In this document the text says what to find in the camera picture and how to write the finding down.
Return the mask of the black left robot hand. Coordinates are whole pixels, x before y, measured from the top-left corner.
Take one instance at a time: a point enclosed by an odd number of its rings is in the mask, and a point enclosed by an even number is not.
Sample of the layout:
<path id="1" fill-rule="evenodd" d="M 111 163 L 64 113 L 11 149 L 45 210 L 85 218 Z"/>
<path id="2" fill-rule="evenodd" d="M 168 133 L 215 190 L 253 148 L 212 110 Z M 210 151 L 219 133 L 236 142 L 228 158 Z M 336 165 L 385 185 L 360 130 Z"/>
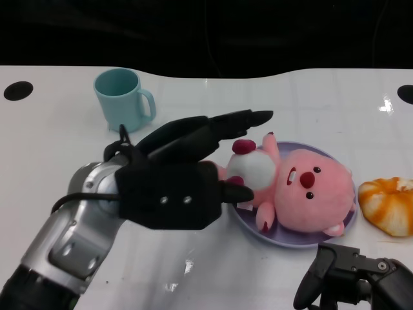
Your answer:
<path id="1" fill-rule="evenodd" d="M 122 128 L 117 152 L 128 164 L 115 173 L 120 218 L 150 229 L 201 230 L 221 216 L 222 203 L 253 200 L 252 189 L 220 180 L 218 168 L 205 158 L 221 140 L 245 136 L 272 116 L 271 110 L 242 110 L 178 119 L 136 146 Z"/>

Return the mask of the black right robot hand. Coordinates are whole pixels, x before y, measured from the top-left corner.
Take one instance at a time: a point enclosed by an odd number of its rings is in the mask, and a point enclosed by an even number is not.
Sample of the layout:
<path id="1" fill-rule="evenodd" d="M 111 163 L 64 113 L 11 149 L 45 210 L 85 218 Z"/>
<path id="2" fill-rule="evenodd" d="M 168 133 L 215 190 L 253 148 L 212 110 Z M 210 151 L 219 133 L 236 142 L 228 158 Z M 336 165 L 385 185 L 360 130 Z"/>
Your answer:
<path id="1" fill-rule="evenodd" d="M 412 309 L 412 271 L 389 258 L 368 258 L 353 247 L 320 243 L 303 277 L 295 309 L 337 309 L 338 303 L 371 309 Z"/>

